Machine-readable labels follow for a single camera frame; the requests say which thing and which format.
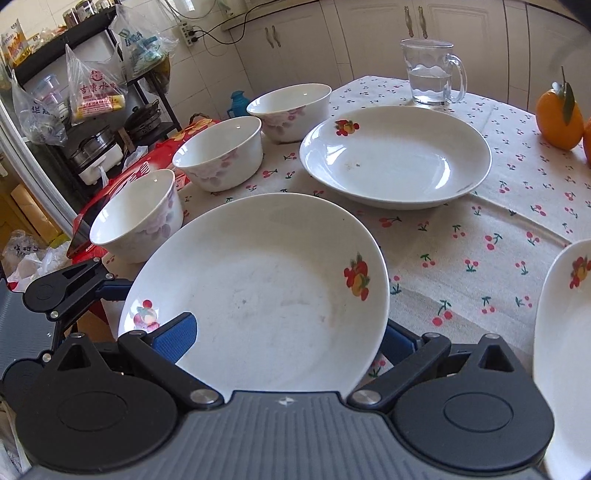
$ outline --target blue gripper pad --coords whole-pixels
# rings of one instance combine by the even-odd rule
[[[391,364],[396,365],[417,351],[417,345],[414,340],[393,328],[389,320],[379,351]]]
[[[185,312],[148,334],[148,338],[154,350],[175,364],[193,346],[197,331],[197,319]]]

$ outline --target deep plate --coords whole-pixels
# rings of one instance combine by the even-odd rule
[[[560,480],[579,480],[591,470],[590,268],[590,240],[562,250],[546,276],[535,320],[534,381],[556,421],[544,461],[550,478]]]
[[[351,262],[359,275],[348,282]],[[355,217],[271,193],[213,209],[171,237],[135,280],[119,335],[191,312],[197,341],[178,365],[226,400],[233,390],[345,397],[379,348],[388,308],[384,259]]]
[[[492,164],[477,130],[446,113],[412,106],[371,107],[326,120],[306,135],[300,158],[326,186],[398,210],[465,195]]]

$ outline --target cabinet door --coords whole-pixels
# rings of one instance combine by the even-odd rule
[[[412,0],[335,0],[335,5],[353,76],[407,78],[400,41],[418,38]],[[406,25],[404,7],[408,7],[411,29]]]
[[[560,66],[573,88],[583,117],[591,116],[591,34],[579,23],[536,7],[527,6],[530,22],[530,112],[538,98],[562,82]]]
[[[466,68],[470,93],[507,102],[509,56],[507,24],[499,0],[413,0],[418,20],[420,10],[426,34],[434,40],[453,43],[453,52]],[[424,38],[421,27],[417,36]]]
[[[340,86],[339,69],[320,4],[291,8],[269,17],[271,36],[292,84]]]
[[[230,33],[234,40],[238,40],[242,27],[233,28]],[[236,43],[236,48],[255,96],[297,83],[291,81],[281,62],[279,47],[273,40],[271,22],[267,18],[248,22],[244,38]]]

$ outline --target cherry pattern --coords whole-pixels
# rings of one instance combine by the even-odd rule
[[[434,267],[437,264],[435,260],[431,260],[431,256],[429,254],[423,254],[420,258],[423,260],[423,268]]]
[[[483,315],[486,315],[487,313],[496,312],[496,307],[493,307],[493,305],[491,305],[491,297],[485,296],[481,297],[480,299],[482,300],[482,308],[480,311]]]
[[[530,302],[530,297],[528,295],[524,296],[522,299],[519,297],[515,297],[515,303],[518,307],[525,307],[532,308],[534,305]]]
[[[522,260],[521,262],[515,262],[515,268],[519,268],[519,270],[521,270],[521,275],[527,275],[530,272],[525,267],[525,260]]]
[[[486,240],[486,248],[493,251],[495,249],[495,245],[499,242],[499,240],[503,240],[503,237],[501,237],[498,233],[493,233],[492,235],[485,235],[484,240]]]
[[[402,293],[400,289],[400,275],[394,275],[392,280],[390,280],[390,295],[398,295],[399,293]]]
[[[507,193],[510,192],[509,187],[507,186],[507,183],[504,182],[503,180],[499,180],[499,193]]]
[[[465,238],[466,237],[466,232],[461,232],[461,225],[452,225],[453,228],[453,233],[452,233],[452,238],[454,239],[458,239],[458,238]]]
[[[527,241],[533,245],[535,247],[536,244],[540,243],[540,237],[539,236],[534,236],[533,233],[531,232],[526,232],[525,236],[527,237]]]
[[[394,222],[402,222],[402,220],[398,216],[396,216],[396,217],[382,217],[378,220],[378,222],[380,222],[382,224],[382,227],[389,228],[394,224]]]
[[[448,307],[451,308],[452,304],[447,300],[439,300],[439,303],[441,303],[441,306],[437,311],[437,316],[433,317],[431,320],[432,324],[436,327],[443,325],[443,320],[451,320],[453,318],[453,313],[451,310],[447,309]]]
[[[541,205],[530,205],[531,211],[535,213],[539,213],[542,217],[546,216],[546,212],[542,210]]]
[[[466,265],[466,271],[470,273],[475,272],[478,266],[477,261],[471,261],[469,258],[464,260],[464,264]]]

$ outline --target table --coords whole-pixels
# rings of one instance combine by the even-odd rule
[[[378,105],[412,105],[406,80],[367,76],[335,90],[331,117]],[[486,138],[492,169],[477,191],[428,210],[393,211],[344,198],[311,178],[298,143],[264,141],[261,168],[244,184],[208,193],[190,184],[179,192],[185,221],[224,203],[260,193],[298,192],[325,198],[354,214],[376,238],[388,266],[390,318],[422,334],[435,331],[454,343],[502,335],[531,370],[535,313],[556,255],[591,236],[591,171],[582,144],[571,152],[548,145],[530,113],[466,94],[444,108]],[[107,255],[120,276],[130,267]],[[116,334],[120,305],[105,309]],[[378,354],[365,379],[387,371]]]

